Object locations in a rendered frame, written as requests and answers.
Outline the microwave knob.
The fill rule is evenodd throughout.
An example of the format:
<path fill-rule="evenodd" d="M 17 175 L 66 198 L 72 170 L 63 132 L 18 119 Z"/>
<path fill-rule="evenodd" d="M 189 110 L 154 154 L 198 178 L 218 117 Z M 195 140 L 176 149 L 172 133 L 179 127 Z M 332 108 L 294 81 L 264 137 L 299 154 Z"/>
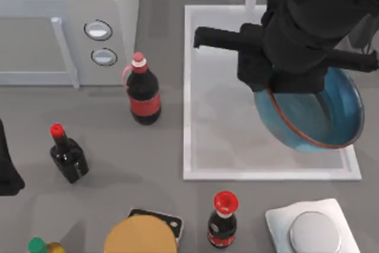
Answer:
<path fill-rule="evenodd" d="M 112 66 L 117 62 L 117 54 L 111 49 L 98 49 L 91 53 L 91 59 L 100 66 Z"/>
<path fill-rule="evenodd" d="M 86 23 L 84 25 L 84 32 L 90 39 L 95 41 L 106 41 L 113 34 L 111 26 L 101 20 Z"/>

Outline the yellow bottle green cap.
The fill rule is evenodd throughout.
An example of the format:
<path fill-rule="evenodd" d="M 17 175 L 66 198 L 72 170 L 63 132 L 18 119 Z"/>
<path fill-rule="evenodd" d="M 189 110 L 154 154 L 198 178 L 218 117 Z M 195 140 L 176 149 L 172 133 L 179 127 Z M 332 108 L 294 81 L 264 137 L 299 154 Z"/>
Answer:
<path fill-rule="evenodd" d="M 45 243 L 39 237 L 33 237 L 28 242 L 29 253 L 67 253 L 58 242 Z"/>

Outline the large cola bottle red label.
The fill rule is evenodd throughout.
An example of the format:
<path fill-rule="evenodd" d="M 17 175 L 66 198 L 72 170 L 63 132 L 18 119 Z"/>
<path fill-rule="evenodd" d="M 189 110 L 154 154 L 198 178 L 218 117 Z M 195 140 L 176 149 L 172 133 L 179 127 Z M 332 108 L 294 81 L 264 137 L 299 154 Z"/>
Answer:
<path fill-rule="evenodd" d="M 121 80 L 135 121 L 145 126 L 155 123 L 161 114 L 159 81 L 149 69 L 143 53 L 134 53 L 131 65 L 123 70 Z"/>

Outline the small cola bottle red cap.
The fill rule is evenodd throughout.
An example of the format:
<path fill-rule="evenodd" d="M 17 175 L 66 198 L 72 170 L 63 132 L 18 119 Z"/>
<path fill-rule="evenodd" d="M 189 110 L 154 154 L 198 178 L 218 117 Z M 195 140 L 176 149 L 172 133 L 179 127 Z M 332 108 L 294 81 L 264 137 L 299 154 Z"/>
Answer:
<path fill-rule="evenodd" d="M 208 220 L 208 240 L 216 248 L 224 249 L 235 240 L 239 207 L 237 196 L 231 191 L 221 191 L 213 198 L 214 211 Z"/>

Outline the brown round bread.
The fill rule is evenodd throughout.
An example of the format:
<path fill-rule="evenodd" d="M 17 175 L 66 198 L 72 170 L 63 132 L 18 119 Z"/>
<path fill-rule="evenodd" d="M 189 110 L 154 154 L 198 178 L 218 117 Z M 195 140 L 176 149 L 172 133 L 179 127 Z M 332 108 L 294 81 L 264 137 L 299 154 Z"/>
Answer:
<path fill-rule="evenodd" d="M 104 253 L 178 253 L 178 246 L 164 221 L 137 215 L 113 227 L 105 239 Z"/>

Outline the microwave oven door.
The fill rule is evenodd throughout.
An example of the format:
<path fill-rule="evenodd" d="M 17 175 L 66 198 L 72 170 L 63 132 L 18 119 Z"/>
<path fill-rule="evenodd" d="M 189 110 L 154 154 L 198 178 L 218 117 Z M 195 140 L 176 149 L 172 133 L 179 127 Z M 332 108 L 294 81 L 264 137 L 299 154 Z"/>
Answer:
<path fill-rule="evenodd" d="M 72 85 L 51 18 L 0 17 L 0 85 Z"/>

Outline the white kitchen scale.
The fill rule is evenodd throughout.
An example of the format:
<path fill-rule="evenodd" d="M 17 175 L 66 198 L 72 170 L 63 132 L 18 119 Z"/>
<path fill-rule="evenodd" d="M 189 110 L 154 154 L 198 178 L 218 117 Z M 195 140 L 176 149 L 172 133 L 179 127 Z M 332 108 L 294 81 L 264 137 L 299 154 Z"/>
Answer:
<path fill-rule="evenodd" d="M 271 209 L 265 218 L 276 253 L 361 253 L 334 198 Z"/>

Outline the blue bowl with red rim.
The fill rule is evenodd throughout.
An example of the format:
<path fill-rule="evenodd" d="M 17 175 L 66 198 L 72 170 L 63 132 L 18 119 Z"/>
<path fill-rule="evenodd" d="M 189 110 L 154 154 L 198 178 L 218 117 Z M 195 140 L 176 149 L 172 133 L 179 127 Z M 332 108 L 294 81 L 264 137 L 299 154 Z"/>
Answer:
<path fill-rule="evenodd" d="M 342 69 L 329 68 L 325 88 L 316 94 L 254 94 L 261 122 L 281 143 L 300 152 L 341 149 L 352 145 L 364 126 L 358 88 Z"/>

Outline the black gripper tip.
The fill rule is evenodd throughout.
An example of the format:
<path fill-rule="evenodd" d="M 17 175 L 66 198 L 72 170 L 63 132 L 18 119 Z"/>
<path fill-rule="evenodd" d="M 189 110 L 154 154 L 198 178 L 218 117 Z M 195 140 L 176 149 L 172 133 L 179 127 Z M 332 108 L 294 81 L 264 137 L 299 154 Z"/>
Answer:
<path fill-rule="evenodd" d="M 25 182 L 12 163 L 4 125 L 0 119 L 0 197 L 16 196 L 25 187 Z"/>

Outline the black sauce bottle red cap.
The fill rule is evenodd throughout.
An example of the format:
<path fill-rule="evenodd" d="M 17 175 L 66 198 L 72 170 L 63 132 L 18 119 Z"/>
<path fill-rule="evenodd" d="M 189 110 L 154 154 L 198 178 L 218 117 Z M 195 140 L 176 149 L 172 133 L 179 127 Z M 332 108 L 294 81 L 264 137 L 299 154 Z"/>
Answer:
<path fill-rule="evenodd" d="M 83 149 L 75 140 L 67 137 L 60 123 L 50 126 L 50 134 L 54 140 L 50 149 L 54 164 L 69 183 L 76 183 L 89 171 Z"/>

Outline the white sink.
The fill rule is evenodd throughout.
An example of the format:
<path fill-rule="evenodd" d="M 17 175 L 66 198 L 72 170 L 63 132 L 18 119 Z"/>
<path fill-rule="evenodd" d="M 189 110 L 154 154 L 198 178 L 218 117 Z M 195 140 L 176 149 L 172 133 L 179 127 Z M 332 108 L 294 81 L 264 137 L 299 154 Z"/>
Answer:
<path fill-rule="evenodd" d="M 236 77 L 237 53 L 193 48 L 194 31 L 237 31 L 259 24 L 264 5 L 187 5 L 184 21 L 184 154 L 186 180 L 359 181 L 353 146 L 297 152 L 262 124 L 253 94 Z"/>

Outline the black framed board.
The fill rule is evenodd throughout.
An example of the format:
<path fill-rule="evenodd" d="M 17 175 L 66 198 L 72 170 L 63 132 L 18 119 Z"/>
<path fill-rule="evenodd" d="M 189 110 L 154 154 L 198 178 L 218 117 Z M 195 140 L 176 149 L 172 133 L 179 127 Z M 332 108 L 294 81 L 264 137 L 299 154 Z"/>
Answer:
<path fill-rule="evenodd" d="M 171 228 L 171 231 L 173 232 L 176 239 L 176 244 L 177 245 L 179 244 L 181 240 L 182 232 L 184 230 L 184 221 L 181 217 L 175 216 L 169 213 L 157 212 L 153 210 L 146 210 L 146 209 L 140 209 L 140 208 L 130 209 L 130 212 L 127 217 L 132 217 L 132 216 L 137 216 L 137 215 L 153 216 L 164 221 Z"/>

